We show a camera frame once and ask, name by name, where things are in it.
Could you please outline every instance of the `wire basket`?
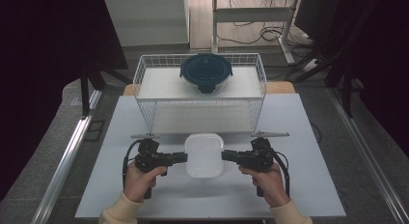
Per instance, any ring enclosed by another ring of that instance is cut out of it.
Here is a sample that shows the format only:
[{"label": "wire basket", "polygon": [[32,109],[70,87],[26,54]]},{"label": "wire basket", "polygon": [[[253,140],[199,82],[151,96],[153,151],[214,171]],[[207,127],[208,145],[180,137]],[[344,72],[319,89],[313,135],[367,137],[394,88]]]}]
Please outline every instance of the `wire basket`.
[{"label": "wire basket", "polygon": [[266,85],[257,53],[219,54],[232,64],[222,92],[201,96],[179,77],[180,65],[194,54],[143,55],[133,93],[151,133],[254,132]]}]

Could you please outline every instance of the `white plastic container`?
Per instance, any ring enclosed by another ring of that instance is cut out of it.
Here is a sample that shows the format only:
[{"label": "white plastic container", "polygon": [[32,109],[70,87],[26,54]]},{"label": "white plastic container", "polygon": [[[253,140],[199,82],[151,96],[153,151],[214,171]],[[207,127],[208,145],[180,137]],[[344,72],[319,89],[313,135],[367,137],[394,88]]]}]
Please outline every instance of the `white plastic container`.
[{"label": "white plastic container", "polygon": [[224,142],[215,133],[190,135],[184,142],[187,153],[186,172],[192,178],[215,178],[224,170]]}]

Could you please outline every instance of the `plastic container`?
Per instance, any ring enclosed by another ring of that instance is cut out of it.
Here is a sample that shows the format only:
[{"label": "plastic container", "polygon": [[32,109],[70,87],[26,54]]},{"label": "plastic container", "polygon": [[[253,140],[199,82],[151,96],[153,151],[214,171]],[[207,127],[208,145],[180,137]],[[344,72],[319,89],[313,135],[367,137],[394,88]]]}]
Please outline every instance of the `plastic container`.
[{"label": "plastic container", "polygon": [[180,66],[180,77],[186,80],[193,92],[203,96],[220,93],[231,76],[232,64],[212,53],[191,56]]},{"label": "plastic container", "polygon": [[199,133],[190,135],[185,143],[188,154],[186,172],[192,178],[214,178],[223,173],[222,160],[224,142],[215,133]]}]

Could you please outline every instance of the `hand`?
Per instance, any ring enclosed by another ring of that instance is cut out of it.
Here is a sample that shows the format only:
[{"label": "hand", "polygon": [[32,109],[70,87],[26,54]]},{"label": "hand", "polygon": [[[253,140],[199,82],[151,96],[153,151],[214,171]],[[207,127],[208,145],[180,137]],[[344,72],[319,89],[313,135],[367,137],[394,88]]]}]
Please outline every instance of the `hand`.
[{"label": "hand", "polygon": [[243,166],[239,166],[238,170],[245,175],[252,176],[253,185],[261,187],[264,192],[264,199],[270,207],[281,207],[289,202],[283,187],[279,164],[274,163],[267,172],[263,173]]},{"label": "hand", "polygon": [[166,167],[157,167],[150,172],[143,173],[136,167],[135,161],[132,161],[126,171],[123,193],[132,202],[144,202],[144,194],[148,188],[156,186],[156,176],[164,174],[166,171]]}]

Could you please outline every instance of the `black controller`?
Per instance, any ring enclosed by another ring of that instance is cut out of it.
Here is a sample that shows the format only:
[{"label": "black controller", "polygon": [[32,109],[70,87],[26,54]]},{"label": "black controller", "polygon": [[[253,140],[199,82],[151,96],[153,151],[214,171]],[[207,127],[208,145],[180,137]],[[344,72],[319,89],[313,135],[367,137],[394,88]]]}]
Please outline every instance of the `black controller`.
[{"label": "black controller", "polygon": [[[125,175],[127,170],[127,163],[129,153],[132,150],[135,144],[139,143],[138,154],[135,156],[135,165],[136,167],[141,170],[143,173],[147,173],[152,171],[154,168],[159,166],[170,167],[176,163],[183,163],[187,161],[187,154],[186,153],[173,153],[173,154],[163,154],[158,153],[157,148],[159,147],[159,143],[153,141],[152,139],[141,139],[135,141],[130,147],[128,152],[126,153],[126,157],[123,160],[123,185],[125,183]],[[151,188],[147,190],[144,195],[145,199],[149,199],[151,197]]]},{"label": "black controller", "polygon": [[[226,161],[236,162],[238,165],[257,170],[259,172],[268,171],[273,166],[274,159],[283,170],[286,179],[286,195],[289,197],[289,174],[283,161],[277,153],[271,148],[270,142],[266,138],[258,137],[251,141],[253,149],[251,151],[237,152],[232,150],[224,150],[222,159]],[[263,197],[263,191],[258,186],[257,195]]]}]

